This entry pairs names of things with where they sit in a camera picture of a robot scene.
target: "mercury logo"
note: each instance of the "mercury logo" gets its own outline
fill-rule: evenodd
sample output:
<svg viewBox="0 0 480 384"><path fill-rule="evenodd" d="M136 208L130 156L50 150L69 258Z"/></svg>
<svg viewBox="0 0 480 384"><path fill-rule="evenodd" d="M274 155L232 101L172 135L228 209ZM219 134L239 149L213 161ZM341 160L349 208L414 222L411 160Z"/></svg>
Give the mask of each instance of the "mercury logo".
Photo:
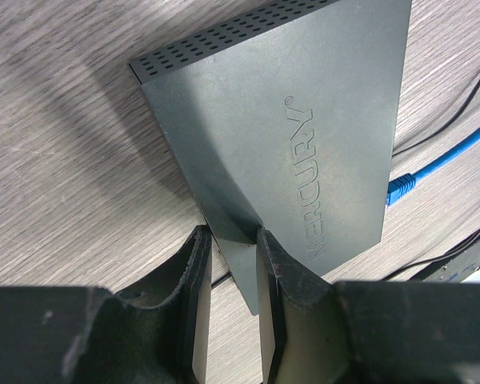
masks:
<svg viewBox="0 0 480 384"><path fill-rule="evenodd" d="M315 160L316 148L313 145L313 110L295 110L288 105L293 98L286 98L286 118L295 122L290 133L291 157L297 180L297 201L302 208L302 227L306 237L306 254L309 261L324 255L323 224L320 212L320 183L318 164Z"/></svg>

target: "wood grain surface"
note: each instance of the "wood grain surface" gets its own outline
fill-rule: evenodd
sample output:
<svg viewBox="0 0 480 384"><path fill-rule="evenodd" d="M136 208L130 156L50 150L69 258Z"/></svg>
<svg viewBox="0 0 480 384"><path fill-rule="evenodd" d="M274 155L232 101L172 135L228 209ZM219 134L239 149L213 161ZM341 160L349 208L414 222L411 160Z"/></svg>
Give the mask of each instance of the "wood grain surface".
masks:
<svg viewBox="0 0 480 384"><path fill-rule="evenodd" d="M1 285L117 290L203 222L126 64L262 2L0 1ZM480 0L414 0L395 147L447 120L479 71ZM397 158L392 175L479 125L480 92L452 130ZM479 225L480 143L388 209L381 243L326 278L380 278ZM225 272L215 249L214 278ZM261 381L258 320L231 280L212 293L207 376Z"/></svg>

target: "black device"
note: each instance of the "black device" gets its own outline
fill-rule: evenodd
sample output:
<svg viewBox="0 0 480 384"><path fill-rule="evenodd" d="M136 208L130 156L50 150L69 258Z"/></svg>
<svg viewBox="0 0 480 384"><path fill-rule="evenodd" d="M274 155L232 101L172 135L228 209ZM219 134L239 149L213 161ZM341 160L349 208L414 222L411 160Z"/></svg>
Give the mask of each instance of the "black device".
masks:
<svg viewBox="0 0 480 384"><path fill-rule="evenodd" d="M278 0L132 61L238 288L256 233L324 275L380 241L411 0Z"/></svg>

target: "blue ethernet cable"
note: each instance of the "blue ethernet cable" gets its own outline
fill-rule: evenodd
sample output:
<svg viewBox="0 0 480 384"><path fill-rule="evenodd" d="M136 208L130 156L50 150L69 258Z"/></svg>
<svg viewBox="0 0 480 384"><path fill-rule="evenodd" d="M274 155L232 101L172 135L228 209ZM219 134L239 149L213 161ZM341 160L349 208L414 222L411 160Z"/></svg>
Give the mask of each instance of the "blue ethernet cable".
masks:
<svg viewBox="0 0 480 384"><path fill-rule="evenodd" d="M404 174L403 176L390 181L387 188L386 205L392 206L395 204L400 198L411 192L412 189L416 187L417 182L452 161L465 150L471 148L478 140L480 140L480 128L454 146L451 150L421 168L418 172L415 172L414 174Z"/></svg>

